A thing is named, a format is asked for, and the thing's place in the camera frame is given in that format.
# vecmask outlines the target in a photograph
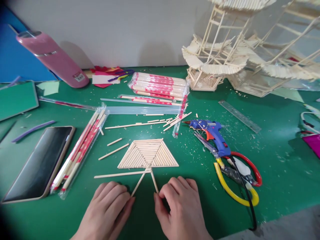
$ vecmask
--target green table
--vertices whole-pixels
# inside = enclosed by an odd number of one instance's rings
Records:
[[[135,69],[137,71],[146,70],[146,73],[186,77],[185,66]],[[92,85],[83,89],[72,89],[61,82],[59,93],[49,97],[100,106],[100,98],[117,98],[119,94],[132,94],[123,81],[119,85],[105,89]],[[320,108],[320,103],[314,102],[319,97],[317,93],[302,92],[301,94],[306,103]],[[255,134],[220,106],[218,101],[221,99],[225,99],[258,124],[262,128],[260,133]],[[296,135],[299,131],[299,114],[304,110],[301,103],[272,94],[264,98],[243,93],[239,95],[227,80],[219,85],[216,92],[192,91],[189,95],[187,112],[192,111],[193,113],[188,119],[194,119],[195,113],[198,113],[201,119],[211,119],[224,124],[225,128],[221,130],[221,134],[231,149],[246,155],[259,169],[263,178],[263,186],[255,188],[260,197],[260,203],[255,207],[259,224],[320,203],[319,159]],[[10,143],[10,140],[25,131],[21,127],[31,128],[50,120],[57,121],[54,126],[75,126],[77,131],[71,144],[73,147],[92,114],[92,111],[40,102],[39,108],[1,122],[0,128],[3,130],[13,121],[18,120],[0,144],[1,197],[5,195],[15,180],[43,132],[38,130],[18,144]],[[158,117],[110,115],[105,127],[146,122],[153,119],[158,119]],[[181,175],[195,179],[199,187],[206,226],[214,239],[252,226],[249,209],[237,203],[223,190],[213,167],[213,156],[203,148],[187,125],[181,125],[177,139],[172,137],[172,130],[163,133],[162,124],[110,129],[104,130],[104,133],[104,136],[98,136],[65,200],[52,195],[37,201],[2,206],[9,224],[17,235],[22,236],[23,239],[70,238],[76,232],[99,184],[111,180],[118,181],[128,185],[132,191],[140,178],[140,175],[131,175],[94,179],[95,175],[128,171],[117,169],[118,163],[125,154],[125,149],[101,161],[98,161],[98,158],[127,142],[154,138],[164,138],[180,165],[173,168],[154,169],[158,186],[161,187],[167,183],[172,176]],[[124,140],[107,147],[108,143],[119,137]],[[225,179],[230,188],[236,194],[241,195],[240,188],[231,180]],[[153,239],[165,239],[154,213],[154,191],[151,176],[147,174],[136,192],[136,202],[131,216],[119,239],[129,239],[133,236],[147,238],[151,235]]]

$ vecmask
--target smartphone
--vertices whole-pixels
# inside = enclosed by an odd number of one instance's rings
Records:
[[[48,127],[2,203],[31,201],[48,195],[75,128]]]

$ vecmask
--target ruler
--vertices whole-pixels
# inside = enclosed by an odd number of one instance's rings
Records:
[[[257,124],[252,122],[249,118],[247,118],[245,115],[243,115],[241,112],[239,112],[237,109],[232,107],[229,103],[227,103],[225,100],[219,101],[219,104],[227,109],[233,116],[238,118],[241,122],[243,122],[245,125],[247,125],[248,128],[250,128],[255,133],[260,132],[261,127],[259,127]]]

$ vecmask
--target phone screen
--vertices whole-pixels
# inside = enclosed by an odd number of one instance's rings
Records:
[[[46,128],[2,202],[40,198],[72,132],[72,127]]]

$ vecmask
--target pink thermos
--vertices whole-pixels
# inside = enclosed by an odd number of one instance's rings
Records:
[[[89,83],[87,75],[49,35],[40,31],[26,31],[21,32],[16,38],[71,87],[81,88]]]

